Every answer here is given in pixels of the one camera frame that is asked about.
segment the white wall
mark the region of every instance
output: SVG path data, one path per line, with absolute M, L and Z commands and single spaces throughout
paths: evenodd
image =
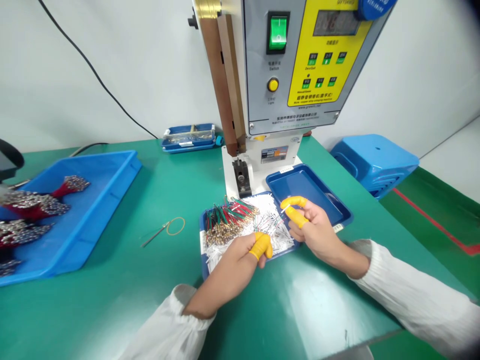
M 337 122 L 315 129 L 327 149 L 376 133 L 418 157 L 480 115 L 480 28 L 464 0 L 398 0 Z
M 44 0 L 128 112 L 220 125 L 191 0 Z M 0 138 L 23 152 L 152 139 L 102 89 L 36 0 L 0 1 Z
M 44 0 L 141 124 L 220 125 L 191 0 Z M 398 0 L 327 148 L 382 134 L 421 157 L 480 115 L 480 29 L 464 0 Z M 36 0 L 0 1 L 0 138 L 21 151 L 150 139 L 98 84 Z
M 480 117 L 420 160 L 420 166 L 480 203 Z

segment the machine base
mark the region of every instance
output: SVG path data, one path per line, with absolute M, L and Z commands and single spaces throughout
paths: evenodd
M 267 185 L 265 178 L 273 173 L 276 173 L 281 170 L 288 169 L 292 167 L 293 165 L 297 164 L 302 164 L 302 161 L 300 158 L 297 156 L 295 157 L 295 161 L 292 165 L 290 166 L 279 166 L 277 168 L 270 168 L 267 170 L 260 170 L 260 171 L 255 171 L 253 172 L 252 166 L 250 165 L 250 159 L 248 156 L 245 154 L 240 154 L 239 156 L 236 157 L 231 157 L 229 153 L 227 152 L 227 147 L 222 146 L 221 147 L 221 157 L 223 160 L 223 174 L 225 176 L 225 191 L 226 195 L 229 198 L 238 198 L 239 197 L 239 190 L 237 187 L 237 180 L 235 179 L 235 172 L 234 172 L 234 167 L 232 165 L 232 162 L 240 159 L 242 161 L 245 161 L 248 165 L 248 175 L 250 179 L 250 188 L 251 188 L 251 193 L 252 195 L 260 194 L 265 191 L 270 191 L 269 186 Z

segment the green power switch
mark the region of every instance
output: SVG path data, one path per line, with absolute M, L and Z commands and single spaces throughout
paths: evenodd
M 287 45 L 287 18 L 272 16 L 270 20 L 269 50 L 283 50 Z

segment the black cable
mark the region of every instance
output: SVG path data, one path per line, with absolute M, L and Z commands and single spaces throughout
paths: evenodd
M 108 142 L 96 142 L 96 143 L 93 143 L 93 144 L 90 144 L 90 145 L 82 146 L 82 147 L 78 148 L 77 150 L 75 150 L 75 152 L 73 154 L 71 154 L 69 156 L 69 158 L 73 158 L 74 156 L 77 156 L 78 154 L 83 153 L 85 150 L 87 150 L 88 148 L 91 148 L 94 145 L 108 145 L 108 144 L 109 144 Z
M 70 44 L 73 45 L 73 47 L 80 53 L 81 57 L 86 61 L 86 63 L 88 64 L 88 66 L 90 67 L 91 71 L 93 71 L 93 73 L 95 74 L 96 76 L 96 79 L 98 80 L 98 82 L 100 83 L 100 85 L 105 89 L 105 91 L 108 93 L 108 95 L 111 96 L 111 98 L 117 103 L 117 105 L 120 107 L 120 109 L 123 110 L 123 112 L 135 123 L 137 124 L 139 127 L 141 127 L 143 130 L 145 130 L 147 133 L 149 133 L 150 135 L 152 135 L 155 139 L 158 139 L 158 137 L 156 137 L 154 134 L 152 134 L 150 131 L 148 131 L 145 127 L 143 127 L 142 125 L 140 125 L 128 112 L 127 110 L 124 109 L 124 107 L 122 106 L 122 104 L 120 104 L 120 102 L 117 100 L 117 98 L 110 92 L 109 89 L 107 89 L 107 87 L 105 86 L 104 82 L 102 81 L 102 79 L 100 78 L 100 76 L 97 74 L 97 71 L 95 70 L 95 68 L 93 67 L 92 63 L 89 61 L 89 59 L 87 59 L 87 57 L 85 56 L 85 54 L 82 52 L 82 50 L 79 49 L 79 47 L 77 46 L 77 44 L 75 44 L 73 42 L 73 40 L 71 38 L 69 38 L 69 36 L 65 33 L 65 31 L 60 27 L 59 23 L 55 20 L 55 18 L 52 16 L 52 14 L 50 13 L 49 9 L 47 9 L 47 7 L 45 6 L 44 2 L 42 0 L 38 0 L 38 2 L 40 3 L 41 7 L 43 8 L 43 10 L 45 10 L 46 14 L 48 15 L 48 17 L 50 18 L 50 20 L 55 24 L 55 26 L 57 27 L 58 30 L 60 30 L 60 32 L 63 34 L 63 36 L 70 42 Z
M 108 144 L 109 144 L 108 142 L 95 142 L 95 143 L 90 144 L 90 145 L 85 145 L 85 146 L 79 147 L 77 150 L 75 150 L 75 151 L 69 156 L 69 158 L 73 158 L 74 156 L 77 156 L 78 154 L 83 153 L 85 150 L 91 148 L 91 147 L 94 146 L 94 145 L 108 145 Z M 19 187 L 22 187 L 22 186 L 25 185 L 26 183 L 29 183 L 31 180 L 32 180 L 32 179 L 27 179 L 27 180 L 18 182 L 18 183 L 16 183 L 16 184 L 10 185 L 8 188 L 9 188 L 10 190 L 17 190 Z

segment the white sleeve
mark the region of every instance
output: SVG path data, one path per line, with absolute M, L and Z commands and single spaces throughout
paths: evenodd
M 200 320 L 182 315 L 197 289 L 177 285 L 141 326 L 120 360 L 197 359 L 215 316 Z
M 370 258 L 365 276 L 353 280 L 362 290 L 443 356 L 474 358 L 480 345 L 480 307 L 374 241 L 358 240 L 349 246 Z

